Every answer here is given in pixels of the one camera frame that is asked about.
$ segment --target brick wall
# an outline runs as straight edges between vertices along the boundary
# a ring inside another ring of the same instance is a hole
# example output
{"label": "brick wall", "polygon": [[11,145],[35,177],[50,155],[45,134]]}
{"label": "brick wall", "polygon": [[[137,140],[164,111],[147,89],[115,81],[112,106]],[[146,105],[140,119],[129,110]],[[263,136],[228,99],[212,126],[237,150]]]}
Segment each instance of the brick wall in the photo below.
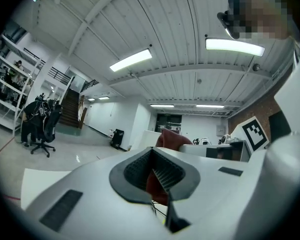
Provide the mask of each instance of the brick wall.
{"label": "brick wall", "polygon": [[284,76],[264,96],[262,96],[249,107],[247,107],[245,110],[229,118],[229,134],[233,132],[233,130],[238,124],[255,116],[259,120],[261,126],[265,131],[265,134],[271,142],[269,116],[272,116],[273,114],[281,110],[279,105],[275,101],[275,95],[282,87],[282,85],[286,82],[291,72],[292,68],[287,70]]}

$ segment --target office chair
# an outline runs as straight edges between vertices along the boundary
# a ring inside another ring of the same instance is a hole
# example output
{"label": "office chair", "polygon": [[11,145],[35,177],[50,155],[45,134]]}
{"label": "office chair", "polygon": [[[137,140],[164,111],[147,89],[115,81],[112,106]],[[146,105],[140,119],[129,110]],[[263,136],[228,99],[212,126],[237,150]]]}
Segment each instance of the office chair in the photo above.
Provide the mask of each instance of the office chair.
{"label": "office chair", "polygon": [[54,110],[51,112],[49,117],[45,117],[43,121],[43,127],[37,131],[36,138],[41,140],[41,142],[31,143],[30,145],[36,145],[34,149],[31,150],[31,154],[33,155],[34,151],[42,148],[45,152],[47,152],[46,157],[50,157],[50,153],[47,150],[47,148],[53,149],[55,152],[56,149],[54,146],[47,145],[46,143],[52,142],[55,137],[55,126],[57,122],[59,121],[59,118],[62,114],[62,107],[61,105],[57,104],[54,107]]}

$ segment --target shelf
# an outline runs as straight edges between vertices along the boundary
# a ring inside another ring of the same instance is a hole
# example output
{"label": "shelf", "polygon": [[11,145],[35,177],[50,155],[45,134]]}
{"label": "shelf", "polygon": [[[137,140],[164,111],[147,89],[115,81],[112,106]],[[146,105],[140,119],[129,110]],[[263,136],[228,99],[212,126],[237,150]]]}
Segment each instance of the shelf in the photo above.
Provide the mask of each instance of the shelf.
{"label": "shelf", "polygon": [[14,87],[13,87],[13,86],[11,86],[10,84],[6,83],[6,82],[5,82],[5,81],[3,81],[1,78],[0,78],[0,82],[1,82],[1,83],[3,83],[5,86],[9,87],[10,89],[12,89],[13,91],[15,91],[16,93],[18,93],[18,94],[22,94],[22,95],[24,95],[24,96],[28,96],[27,94],[25,94],[25,93],[22,93],[22,91],[20,91],[20,90],[18,90],[18,89],[16,89],[16,88],[14,88]]}
{"label": "shelf", "polygon": [[19,47],[11,42],[8,38],[6,38],[4,35],[1,35],[1,38],[5,42],[6,46],[8,46],[8,49],[17,54],[19,57],[24,59],[26,62],[30,63],[32,66],[35,66],[37,62],[39,61],[38,59],[33,58],[32,56],[28,55],[26,52],[23,50],[20,50]]}
{"label": "shelf", "polygon": [[11,109],[12,111],[16,111],[16,107],[15,106],[13,106],[11,103],[9,103],[9,102],[6,102],[6,101],[3,101],[3,100],[1,100],[0,99],[0,103],[2,104],[2,105],[4,105],[5,107],[7,107],[8,109]]}
{"label": "shelf", "polygon": [[[8,113],[4,118],[2,118],[6,113],[7,113],[7,111],[3,111],[0,109],[0,125],[13,130],[14,129],[14,117]],[[18,118],[17,123],[15,124],[15,129],[19,128],[20,125],[21,125],[21,119]]]}
{"label": "shelf", "polygon": [[17,68],[15,65],[13,65],[11,62],[7,61],[4,57],[2,57],[0,55],[0,60],[5,64],[7,65],[9,68],[15,70],[15,71],[18,71],[19,73],[23,74],[26,78],[29,78],[30,75],[27,74],[26,72],[20,70],[19,68]]}

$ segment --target white ceiling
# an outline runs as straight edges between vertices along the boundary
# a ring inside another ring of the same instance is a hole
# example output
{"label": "white ceiling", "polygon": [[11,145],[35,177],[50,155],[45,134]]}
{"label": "white ceiling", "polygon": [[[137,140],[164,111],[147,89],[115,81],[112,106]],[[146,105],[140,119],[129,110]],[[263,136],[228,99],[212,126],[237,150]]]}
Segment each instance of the white ceiling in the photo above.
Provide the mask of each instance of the white ceiling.
{"label": "white ceiling", "polygon": [[[62,52],[72,61],[92,68],[88,72],[77,67],[103,84],[94,97],[142,95],[149,103],[174,102],[174,113],[225,116],[220,109],[193,110],[189,102],[232,103],[235,106],[224,108],[230,115],[272,81],[275,72],[292,63],[293,42],[289,39],[245,40],[265,47],[262,57],[206,50],[205,35],[229,37],[217,19],[217,13],[228,8],[227,0],[60,1],[32,3],[28,17],[34,23],[26,29],[49,46],[47,38],[36,35],[39,31],[48,34],[54,44],[61,43]],[[110,69],[144,49],[150,50],[152,59],[116,72]],[[261,71],[248,71],[254,63],[260,64]],[[186,106],[185,110],[177,104]]]}

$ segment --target white shelving unit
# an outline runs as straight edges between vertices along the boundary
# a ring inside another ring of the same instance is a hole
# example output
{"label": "white shelving unit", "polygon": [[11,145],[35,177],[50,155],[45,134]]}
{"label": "white shelving unit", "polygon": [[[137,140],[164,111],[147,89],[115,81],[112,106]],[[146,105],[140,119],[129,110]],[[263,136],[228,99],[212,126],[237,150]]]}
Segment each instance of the white shelving unit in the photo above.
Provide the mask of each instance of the white shelving unit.
{"label": "white shelving unit", "polygon": [[4,127],[7,127],[8,129],[11,129],[12,134],[14,136],[15,131],[21,125],[20,115],[23,111],[23,108],[22,109],[19,108],[21,99],[22,99],[23,96],[26,96],[26,97],[28,96],[27,94],[25,94],[25,89],[26,89],[26,86],[28,84],[28,81],[32,77],[33,73],[35,72],[35,68],[40,63],[40,60],[33,58],[32,56],[30,56],[29,54],[27,54],[26,52],[21,50],[16,44],[11,42],[5,36],[2,35],[1,39],[3,40],[5,45],[8,47],[10,52],[15,53],[18,57],[20,57],[21,61],[24,60],[24,61],[27,61],[29,64],[31,64],[31,68],[29,68],[29,67],[27,68],[30,71],[30,73],[26,73],[26,72],[20,70],[13,63],[6,60],[4,57],[2,57],[0,55],[0,60],[2,61],[2,63],[4,65],[6,65],[8,68],[10,68],[10,70],[15,71],[17,74],[21,74],[21,75],[23,75],[23,77],[26,78],[22,90],[16,89],[15,87],[11,86],[10,84],[8,84],[7,82],[5,82],[4,80],[2,80],[0,78],[0,82],[3,85],[10,88],[14,92],[20,94],[18,102],[17,102],[17,106],[13,106],[11,103],[3,101],[3,100],[0,99],[0,105],[3,105],[4,107],[8,108],[10,111],[14,112],[14,114],[11,114],[10,111],[7,110],[7,109],[5,109],[5,110],[0,109],[0,125],[2,125]]}

